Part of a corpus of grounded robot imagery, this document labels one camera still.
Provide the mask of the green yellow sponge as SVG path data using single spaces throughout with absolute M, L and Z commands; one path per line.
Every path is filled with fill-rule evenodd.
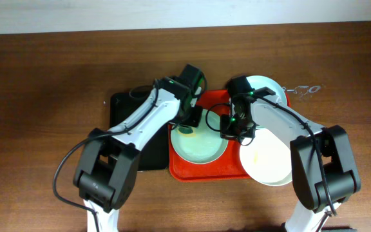
M 195 135 L 194 133 L 194 130 L 191 128 L 191 127 L 179 127 L 179 129 L 177 129 L 177 132 L 181 135 L 181 136 L 185 136 L 185 137 L 192 137 Z

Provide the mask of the pale green plate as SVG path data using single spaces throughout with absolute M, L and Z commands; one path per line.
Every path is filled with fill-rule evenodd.
M 198 127 L 194 128 L 192 137 L 181 136 L 176 129 L 171 131 L 170 139 L 175 152 L 183 159 L 193 164 L 208 164 L 220 158 L 228 146 L 228 141 L 220 137 L 213 129 L 220 129 L 220 116 L 210 111 L 205 121 L 207 110 L 203 109 Z

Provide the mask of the black plastic tray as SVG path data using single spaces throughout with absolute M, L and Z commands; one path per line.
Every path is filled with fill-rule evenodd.
M 109 126 L 113 127 L 130 116 L 146 99 L 149 92 L 114 93 L 110 99 Z M 144 146 L 139 171 L 166 169 L 169 166 L 168 126 L 163 125 Z

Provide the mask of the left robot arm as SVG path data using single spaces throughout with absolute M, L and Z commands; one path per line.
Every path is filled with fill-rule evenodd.
M 202 107 L 196 101 L 206 86 L 201 69 L 188 64 L 178 77 L 156 80 L 146 100 L 121 123 L 88 135 L 73 178 L 89 215 L 88 231 L 117 230 L 144 146 L 166 124 L 197 127 Z

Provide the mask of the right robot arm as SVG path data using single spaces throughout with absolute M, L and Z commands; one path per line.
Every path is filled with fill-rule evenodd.
M 292 184 L 298 203 L 284 231 L 322 231 L 337 208 L 361 189 L 348 135 L 339 125 L 324 127 L 287 104 L 282 87 L 262 76 L 230 79 L 229 113 L 220 119 L 220 136 L 242 142 L 263 126 L 290 149 Z

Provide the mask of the light blue plate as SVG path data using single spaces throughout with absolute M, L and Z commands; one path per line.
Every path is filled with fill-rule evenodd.
M 275 94 L 281 99 L 284 105 L 288 105 L 288 100 L 284 89 L 275 80 L 262 75 L 252 75 L 246 77 L 246 79 L 249 82 L 251 88 L 257 90 L 263 87 L 268 87 L 275 92 Z

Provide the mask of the white plate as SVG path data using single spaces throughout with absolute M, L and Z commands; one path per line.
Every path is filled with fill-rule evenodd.
M 239 151 L 244 171 L 266 186 L 283 186 L 292 182 L 290 149 L 268 129 L 255 131 L 255 138 L 243 140 Z

